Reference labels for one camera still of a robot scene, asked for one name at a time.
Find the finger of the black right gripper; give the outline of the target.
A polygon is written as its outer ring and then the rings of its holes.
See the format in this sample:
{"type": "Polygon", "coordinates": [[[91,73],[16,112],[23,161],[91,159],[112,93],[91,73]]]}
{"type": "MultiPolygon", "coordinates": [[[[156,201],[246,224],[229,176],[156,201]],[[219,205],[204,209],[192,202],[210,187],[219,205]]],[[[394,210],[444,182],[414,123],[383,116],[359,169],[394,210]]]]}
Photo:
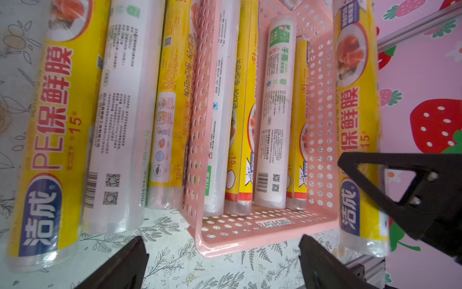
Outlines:
{"type": "Polygon", "coordinates": [[[342,169],[404,232],[462,262],[461,154],[344,152],[342,169]],[[396,202],[360,170],[361,164],[413,171],[415,177],[396,202]]]}

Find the pink perforated plastic basket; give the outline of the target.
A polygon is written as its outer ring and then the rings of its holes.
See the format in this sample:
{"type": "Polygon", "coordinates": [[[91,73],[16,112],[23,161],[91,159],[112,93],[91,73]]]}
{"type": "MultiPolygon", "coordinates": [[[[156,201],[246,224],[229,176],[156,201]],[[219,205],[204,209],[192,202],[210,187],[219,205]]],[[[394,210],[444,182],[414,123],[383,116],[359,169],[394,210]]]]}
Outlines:
{"type": "Polygon", "coordinates": [[[292,211],[255,206],[249,216],[203,215],[220,9],[220,1],[200,2],[195,93],[182,208],[198,252],[208,258],[332,230],[339,225],[333,15],[328,1],[303,1],[295,10],[288,10],[280,1],[259,3],[258,93],[263,89],[264,54],[274,18],[293,16],[297,20],[298,35],[310,42],[307,209],[292,211]]]}

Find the white green plastic wrap roll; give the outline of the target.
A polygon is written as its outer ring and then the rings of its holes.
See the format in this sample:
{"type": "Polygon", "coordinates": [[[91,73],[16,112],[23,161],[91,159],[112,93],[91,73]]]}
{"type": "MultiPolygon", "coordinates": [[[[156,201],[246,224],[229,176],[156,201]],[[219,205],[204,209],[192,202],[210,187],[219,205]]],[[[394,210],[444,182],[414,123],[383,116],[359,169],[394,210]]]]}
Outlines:
{"type": "Polygon", "coordinates": [[[268,30],[255,204],[284,209],[288,179],[297,23],[283,15],[268,30]]]}
{"type": "Polygon", "coordinates": [[[84,198],[82,230],[143,222],[165,1],[113,1],[84,198]]]}

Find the yellow plastic wrap roll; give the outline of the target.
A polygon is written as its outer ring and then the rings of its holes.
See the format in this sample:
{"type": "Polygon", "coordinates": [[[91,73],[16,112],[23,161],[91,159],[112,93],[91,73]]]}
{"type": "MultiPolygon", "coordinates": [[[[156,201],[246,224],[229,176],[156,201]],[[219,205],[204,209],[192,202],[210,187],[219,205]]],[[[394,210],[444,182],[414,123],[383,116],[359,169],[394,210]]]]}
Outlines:
{"type": "Polygon", "coordinates": [[[183,204],[200,1],[168,1],[156,96],[146,205],[183,204]]]}
{"type": "Polygon", "coordinates": [[[252,211],[258,46],[259,1],[241,1],[225,193],[225,212],[237,216],[252,211]]]}
{"type": "Polygon", "coordinates": [[[6,251],[33,272],[77,250],[109,1],[52,1],[6,251]]]}
{"type": "Polygon", "coordinates": [[[294,89],[288,163],[286,207],[305,210],[308,202],[310,43],[298,37],[295,48],[294,89]]]}
{"type": "MultiPolygon", "coordinates": [[[[338,153],[380,150],[379,64],[372,1],[333,1],[338,153]]],[[[389,252],[388,218],[339,170],[340,241],[358,253],[389,252]]]]}

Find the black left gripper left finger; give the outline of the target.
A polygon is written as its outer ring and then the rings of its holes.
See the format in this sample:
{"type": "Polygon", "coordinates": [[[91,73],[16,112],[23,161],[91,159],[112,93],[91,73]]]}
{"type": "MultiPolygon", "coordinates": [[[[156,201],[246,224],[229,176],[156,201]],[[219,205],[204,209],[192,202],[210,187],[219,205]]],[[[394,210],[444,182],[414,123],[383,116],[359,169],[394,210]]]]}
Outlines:
{"type": "Polygon", "coordinates": [[[140,289],[149,261],[143,239],[134,237],[77,287],[79,289],[140,289]]]}

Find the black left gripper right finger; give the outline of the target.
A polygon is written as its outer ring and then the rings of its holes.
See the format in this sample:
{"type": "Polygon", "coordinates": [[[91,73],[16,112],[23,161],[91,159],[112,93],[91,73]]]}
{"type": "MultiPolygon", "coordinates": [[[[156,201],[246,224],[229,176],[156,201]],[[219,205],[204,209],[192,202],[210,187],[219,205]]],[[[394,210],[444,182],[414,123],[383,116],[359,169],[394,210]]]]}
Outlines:
{"type": "Polygon", "coordinates": [[[307,289],[370,289],[365,268],[342,264],[313,237],[304,235],[299,244],[300,264],[307,289]]]}

